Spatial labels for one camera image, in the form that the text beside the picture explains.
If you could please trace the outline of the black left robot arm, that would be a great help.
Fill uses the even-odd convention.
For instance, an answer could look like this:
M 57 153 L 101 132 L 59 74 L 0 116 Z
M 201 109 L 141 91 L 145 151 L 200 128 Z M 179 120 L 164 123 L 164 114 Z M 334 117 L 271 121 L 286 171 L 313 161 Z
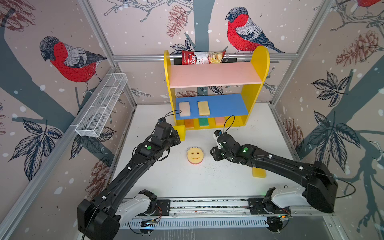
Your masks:
M 152 213 L 157 196 L 148 190 L 126 203 L 123 200 L 139 178 L 180 143 L 178 132 L 166 118 L 160 118 L 152 134 L 134 149 L 129 163 L 105 190 L 78 205 L 78 230 L 90 240 L 112 240 L 122 224 L 139 214 Z

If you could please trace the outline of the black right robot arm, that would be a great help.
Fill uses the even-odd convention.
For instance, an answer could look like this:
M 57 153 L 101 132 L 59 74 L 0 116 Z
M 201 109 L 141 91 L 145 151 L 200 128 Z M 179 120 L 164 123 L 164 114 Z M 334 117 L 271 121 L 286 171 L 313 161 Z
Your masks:
M 266 213 L 272 214 L 277 209 L 291 206 L 310 206 L 326 214 L 334 212 L 338 183 L 325 164 L 295 162 L 254 145 L 240 145 L 231 135 L 221 130 L 216 130 L 213 136 L 217 145 L 210 153 L 215 161 L 227 160 L 266 170 L 299 184 L 293 188 L 269 188 L 262 200 Z

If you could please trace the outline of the orange scrub sponge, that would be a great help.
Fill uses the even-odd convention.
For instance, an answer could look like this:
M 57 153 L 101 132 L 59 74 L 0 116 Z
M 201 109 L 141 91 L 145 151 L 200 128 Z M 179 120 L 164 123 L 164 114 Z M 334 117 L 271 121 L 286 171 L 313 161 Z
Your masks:
M 186 129 L 194 129 L 195 128 L 195 124 L 194 124 L 193 119 L 184 120 L 184 125 L 185 125 Z

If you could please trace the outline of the light pink sponge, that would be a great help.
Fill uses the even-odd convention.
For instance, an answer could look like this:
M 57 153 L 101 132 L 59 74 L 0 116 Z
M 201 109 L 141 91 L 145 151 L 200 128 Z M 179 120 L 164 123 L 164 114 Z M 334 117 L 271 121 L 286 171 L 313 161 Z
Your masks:
M 180 117 L 190 117 L 191 116 L 191 107 L 189 102 L 180 102 L 179 103 L 179 113 Z

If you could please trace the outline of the yellow rectangular sponge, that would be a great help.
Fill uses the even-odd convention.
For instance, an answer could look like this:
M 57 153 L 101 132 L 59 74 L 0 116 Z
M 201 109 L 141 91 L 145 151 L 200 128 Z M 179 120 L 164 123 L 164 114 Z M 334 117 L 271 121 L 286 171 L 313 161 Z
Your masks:
M 252 176 L 254 178 L 261 178 L 264 179 L 267 177 L 266 170 L 252 167 Z

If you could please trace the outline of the green scrub sponge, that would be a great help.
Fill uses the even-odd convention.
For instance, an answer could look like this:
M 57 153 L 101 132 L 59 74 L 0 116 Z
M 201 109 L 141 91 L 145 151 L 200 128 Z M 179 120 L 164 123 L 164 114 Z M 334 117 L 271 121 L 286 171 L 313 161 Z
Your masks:
M 199 119 L 199 126 L 200 126 L 200 128 L 209 127 L 209 120 L 208 120 L 208 118 L 200 118 Z

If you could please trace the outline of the salmon orange sponge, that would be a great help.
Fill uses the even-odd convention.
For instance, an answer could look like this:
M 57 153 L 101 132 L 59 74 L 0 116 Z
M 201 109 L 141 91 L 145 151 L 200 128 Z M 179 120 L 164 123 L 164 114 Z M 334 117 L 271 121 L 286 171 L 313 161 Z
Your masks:
M 226 122 L 226 118 L 225 117 L 217 117 L 217 118 L 215 118 L 215 124 L 216 124 L 217 127 L 223 127 L 225 122 Z

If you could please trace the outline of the smiley face sponge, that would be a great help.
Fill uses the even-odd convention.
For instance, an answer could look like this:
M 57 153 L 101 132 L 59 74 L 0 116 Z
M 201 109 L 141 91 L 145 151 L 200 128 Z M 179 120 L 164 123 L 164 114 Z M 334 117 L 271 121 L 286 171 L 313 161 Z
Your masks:
M 193 165 L 200 164 L 204 159 L 204 152 L 201 148 L 191 147 L 187 150 L 187 159 Z

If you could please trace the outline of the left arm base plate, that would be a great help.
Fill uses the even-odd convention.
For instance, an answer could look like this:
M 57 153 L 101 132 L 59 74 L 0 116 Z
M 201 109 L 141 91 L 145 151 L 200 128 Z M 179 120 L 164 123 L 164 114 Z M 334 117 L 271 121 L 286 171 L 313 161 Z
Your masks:
M 160 199 L 156 200 L 154 204 L 150 204 L 150 208 L 144 213 L 144 216 L 168 216 L 171 209 L 171 200 Z

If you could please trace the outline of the pale yellow sponge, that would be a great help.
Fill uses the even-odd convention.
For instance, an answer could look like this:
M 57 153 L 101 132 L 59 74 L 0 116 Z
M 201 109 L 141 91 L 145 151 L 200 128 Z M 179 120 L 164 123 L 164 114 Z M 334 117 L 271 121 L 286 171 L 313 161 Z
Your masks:
M 198 102 L 199 116 L 209 116 L 210 108 L 208 101 L 200 101 Z

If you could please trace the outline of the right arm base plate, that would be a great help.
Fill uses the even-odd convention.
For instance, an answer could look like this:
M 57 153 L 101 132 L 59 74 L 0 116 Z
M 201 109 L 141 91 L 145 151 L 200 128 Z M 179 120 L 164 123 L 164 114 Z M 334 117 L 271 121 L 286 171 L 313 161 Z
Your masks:
M 248 199 L 251 215 L 290 215 L 290 208 L 280 208 L 270 200 L 261 198 Z

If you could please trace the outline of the small yellow square sponge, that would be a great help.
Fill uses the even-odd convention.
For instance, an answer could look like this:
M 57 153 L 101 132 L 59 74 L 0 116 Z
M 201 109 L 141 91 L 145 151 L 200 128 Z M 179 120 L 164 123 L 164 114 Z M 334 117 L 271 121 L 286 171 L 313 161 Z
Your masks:
M 180 137 L 181 142 L 185 141 L 185 139 L 186 139 L 186 126 L 180 125 L 180 126 L 174 126 L 173 128 L 175 129 L 175 131 L 178 132 L 178 135 Z

